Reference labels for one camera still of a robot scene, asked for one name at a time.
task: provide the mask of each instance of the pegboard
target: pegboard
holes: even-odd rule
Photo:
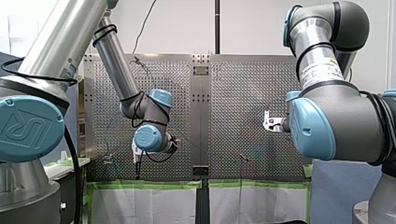
[[[264,111],[285,117],[286,93],[299,90],[285,56],[213,56],[210,178],[304,180],[305,163],[288,134],[264,130]]]
[[[205,64],[209,74],[199,77],[193,73],[200,65],[194,56],[138,55],[146,65],[142,67],[127,55],[142,91],[159,88],[172,92],[174,107],[168,130],[182,141],[181,149],[167,162],[145,159],[141,178],[190,180],[192,166],[198,161],[209,165],[210,178],[304,180],[303,164],[311,161],[298,154],[287,134],[269,133],[262,127],[264,110],[270,109],[273,117],[284,117],[286,93],[299,89],[294,59],[210,55]],[[97,55],[88,56],[85,74],[86,141],[87,151],[93,155],[89,179],[133,179],[134,129],[130,120],[121,117],[119,99]],[[196,106],[197,90],[209,106]],[[108,155],[113,158],[110,164],[105,160]]]
[[[177,153],[167,162],[155,163],[144,157],[141,166],[141,178],[152,180],[191,179],[191,149],[185,139],[190,137],[190,57],[180,56],[171,60],[151,60],[144,55],[138,56],[146,66],[134,62],[128,56],[129,65],[141,91],[149,93],[152,89],[172,92],[174,106],[171,109],[171,121],[167,131],[181,139]],[[89,56],[85,62],[86,95],[91,96],[92,106],[88,107],[91,125],[87,126],[87,150],[94,155],[89,167],[90,180],[134,179],[134,155],[131,150],[134,129],[129,119],[119,112],[120,101],[107,75],[106,69],[97,55]],[[168,154],[152,155],[162,160]]]

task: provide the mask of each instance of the wall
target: wall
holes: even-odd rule
[[[0,0],[0,51],[17,57],[25,56],[57,2],[58,0]],[[64,119],[76,146],[77,86],[71,87],[67,96],[71,103]],[[49,155],[42,158],[43,163],[59,160],[62,150],[68,152],[64,139]]]

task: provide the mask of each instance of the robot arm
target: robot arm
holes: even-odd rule
[[[139,91],[117,38],[117,28],[109,16],[110,11],[107,11],[95,32],[93,44],[120,98],[120,112],[128,119],[143,120],[134,133],[138,148],[146,152],[172,153],[172,146],[176,145],[175,138],[166,132],[172,94],[169,91],[152,90],[150,95],[146,95]]]
[[[19,70],[8,70],[13,76],[0,78],[2,221],[60,223],[60,187],[48,180],[39,159],[64,137],[64,114],[69,106],[66,92],[70,84],[76,83],[75,73],[92,37],[120,98],[122,114],[143,120],[134,134],[137,146],[149,152],[174,152],[175,140],[166,133],[172,95],[163,90],[146,95],[137,88],[114,32],[116,27],[106,12],[117,3],[59,1]],[[7,70],[10,64],[2,68]],[[77,174],[77,156],[75,159]],[[76,180],[78,202],[82,199],[81,184],[78,177]]]
[[[275,131],[290,132],[308,158],[382,164],[368,214],[370,223],[390,224],[396,222],[396,91],[379,96],[345,81],[368,34],[367,15],[351,2],[290,10],[284,45],[297,58],[302,90],[288,93],[288,116]]]

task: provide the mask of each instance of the black cable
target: black cable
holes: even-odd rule
[[[142,154],[140,154],[139,162],[136,164],[136,178],[135,179],[140,179],[140,171],[142,168],[143,153],[144,153],[144,151],[142,150]]]
[[[139,42],[139,38],[143,34],[143,30],[145,29],[145,26],[146,26],[146,21],[148,20],[149,14],[151,13],[151,10],[154,8],[154,5],[156,2],[157,2],[157,0],[154,0],[151,4],[151,7],[149,8],[148,15],[146,16],[145,20],[143,21],[142,29],[140,30],[140,33],[136,38],[136,42],[134,43],[134,51],[132,52],[132,54],[134,54],[134,52],[137,49],[137,43]]]
[[[303,57],[311,50],[317,49],[317,48],[329,48],[332,49],[332,51],[335,53],[335,46],[332,43],[329,42],[319,42],[317,44],[311,45],[308,48],[306,48],[298,57],[297,63],[296,63],[296,75],[298,81],[300,81],[300,63],[303,60]]]
[[[395,137],[391,130],[394,128],[394,124],[383,100],[378,95],[372,94],[368,91],[360,91],[360,93],[366,95],[372,103],[381,125],[382,132],[384,133],[384,146],[378,160],[369,162],[369,164],[373,166],[378,166],[384,163],[395,147]]]
[[[105,29],[110,28],[110,27],[111,27],[111,29],[109,29],[108,31],[106,31],[104,34],[100,35],[99,37],[97,37],[97,38],[93,41],[92,45],[93,45],[94,48],[96,48],[96,44],[97,44],[101,39],[103,39],[105,36],[107,36],[108,34],[110,34],[110,33],[113,32],[113,31],[114,31],[115,33],[117,33],[117,32],[119,31],[119,30],[117,29],[117,26],[116,26],[116,25],[114,25],[114,24],[109,24],[109,25],[104,26],[104,27],[100,28],[99,30],[97,30],[97,31],[95,32],[95,34],[97,35],[97,34],[99,34],[101,31],[104,31]]]
[[[8,66],[14,64],[14,63],[19,63],[22,62],[24,60],[23,58],[19,58],[19,59],[13,59],[10,61],[7,61],[5,63],[1,64],[1,69],[5,72],[8,72],[10,74],[13,74],[17,77],[25,77],[25,78],[35,78],[35,79],[42,79],[42,80],[48,80],[48,81],[61,81],[61,82],[70,82],[69,86],[73,86],[76,85],[76,83],[78,83],[78,81],[76,79],[73,78],[61,78],[61,77],[39,77],[39,76],[32,76],[32,75],[26,75],[17,71],[13,71],[9,68],[7,68]]]
[[[157,163],[161,163],[161,162],[165,162],[165,161],[168,161],[169,159],[171,159],[172,158],[172,156],[175,154],[175,150],[174,149],[172,149],[173,151],[172,151],[172,153],[168,156],[168,157],[166,157],[165,159],[163,159],[163,160],[161,160],[161,161],[157,161],[157,160],[154,160],[154,159],[152,159],[151,157],[150,157],[150,155],[146,152],[146,156],[148,157],[148,159],[149,160],[151,160],[151,161],[154,161],[154,162],[157,162]]]
[[[81,207],[82,207],[82,185],[81,185],[81,169],[78,164],[78,155],[73,144],[72,137],[66,126],[64,126],[64,139],[66,140],[67,146],[69,147],[70,155],[73,161],[73,167],[76,175],[76,211],[74,223],[79,224],[81,217]]]
[[[353,77],[353,72],[352,72],[352,68],[350,68],[350,72],[349,72],[349,81],[348,81],[348,82],[351,82],[351,81],[352,81],[352,77]]]
[[[160,104],[157,103],[152,97],[146,95],[143,91],[139,92],[139,94],[140,94],[140,98],[139,98],[138,102],[134,105],[134,114],[133,114],[133,116],[132,116],[132,118],[133,118],[133,119],[132,119],[132,127],[133,127],[133,128],[137,128],[137,127],[139,127],[140,125],[142,125],[143,122],[154,123],[154,124],[158,124],[158,125],[162,125],[162,126],[165,126],[165,127],[166,127],[166,126],[167,126],[167,122],[169,122],[169,120],[170,120],[169,114],[168,114],[168,113],[163,109],[163,107],[160,106]],[[158,106],[158,107],[160,108],[160,110],[165,114],[165,116],[166,116],[166,118],[167,118],[166,123],[159,122],[159,121],[157,121],[157,120],[142,119],[138,124],[134,125],[134,120],[135,120],[135,119],[141,119],[141,118],[139,118],[139,117],[137,116],[137,112],[136,112],[136,111],[137,111],[138,109],[140,109],[140,105],[142,104],[142,102],[143,102],[145,96],[148,97],[148,98],[151,100],[151,102],[154,103],[156,106]]]

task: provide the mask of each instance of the cable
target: cable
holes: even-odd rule
[[[172,158],[172,156],[173,156],[174,154],[175,154],[175,151],[173,151],[173,152],[172,152],[168,157],[166,157],[165,159],[163,159],[163,160],[161,160],[161,161],[156,161],[156,160],[152,159],[152,158],[150,157],[150,155],[146,152],[146,156],[148,157],[148,159],[151,160],[151,161],[157,162],[157,163],[162,163],[162,162],[168,161],[169,159]]]
[[[26,75],[17,71],[13,71],[9,68],[7,68],[8,66],[14,64],[14,63],[19,63],[22,62],[24,60],[23,58],[19,58],[19,59],[13,59],[10,61],[7,61],[5,63],[1,64],[1,69],[5,72],[8,72],[10,74],[13,74],[17,77],[24,77],[24,78],[35,78],[35,79],[42,79],[42,80],[48,80],[48,81],[60,81],[60,82],[70,82],[69,86],[73,86],[76,85],[78,83],[78,81],[76,79],[73,78],[61,78],[61,77],[39,77],[39,76],[32,76],[32,75]]]
[[[113,32],[113,31],[114,31],[115,33],[117,33],[117,32],[119,31],[119,30],[117,29],[117,26],[116,26],[116,25],[114,25],[114,24],[109,24],[109,25],[104,26],[104,27],[100,28],[99,30],[97,30],[97,31],[95,32],[95,35],[99,34],[101,31],[104,31],[104,30],[107,29],[107,28],[111,28],[111,29],[109,29],[108,31],[106,31],[104,34],[100,35],[99,37],[97,37],[97,38],[93,41],[92,45],[93,45],[94,48],[96,48],[96,44],[97,44],[101,39],[103,39],[105,36],[107,36],[108,34],[110,34],[110,33]]]
[[[137,65],[140,65],[143,68],[143,70],[146,72],[146,75],[151,78],[151,81],[154,84],[154,89],[157,89],[157,82],[155,81],[154,76],[150,73],[149,68],[146,66],[146,64],[142,63],[140,59],[136,56],[134,56],[133,62],[136,63]]]
[[[349,72],[349,81],[348,81],[348,82],[351,82],[351,81],[352,81],[352,77],[353,77],[353,72],[352,72],[352,68],[350,68],[350,72]]]
[[[360,91],[360,94],[366,95],[372,103],[381,125],[382,132],[384,133],[384,146],[380,157],[377,161],[369,162],[369,164],[373,166],[378,166],[382,164],[387,158],[389,158],[392,150],[396,146],[396,136],[393,130],[394,123],[384,101],[378,95],[372,94],[368,91]]]
[[[66,140],[67,146],[69,147],[70,155],[73,161],[73,167],[76,175],[76,211],[74,223],[78,224],[81,217],[81,207],[82,207],[82,185],[81,185],[81,169],[78,164],[78,155],[73,144],[72,137],[66,126],[64,126],[64,139]]]
[[[154,0],[152,2],[152,4],[151,4],[151,7],[149,8],[148,15],[146,16],[145,20],[143,21],[142,29],[140,30],[140,33],[139,33],[139,35],[136,38],[136,42],[134,43],[134,51],[132,52],[132,54],[134,54],[134,52],[137,49],[137,44],[139,42],[139,38],[143,34],[143,30],[145,29],[145,26],[146,26],[146,21],[148,20],[149,14],[151,13],[151,10],[154,8],[154,5],[155,5],[156,2],[157,2],[157,0]]]
[[[135,169],[136,169],[136,178],[135,179],[140,179],[140,171],[142,168],[143,153],[144,153],[144,151],[142,150],[142,154],[140,154],[139,162],[135,166]]]

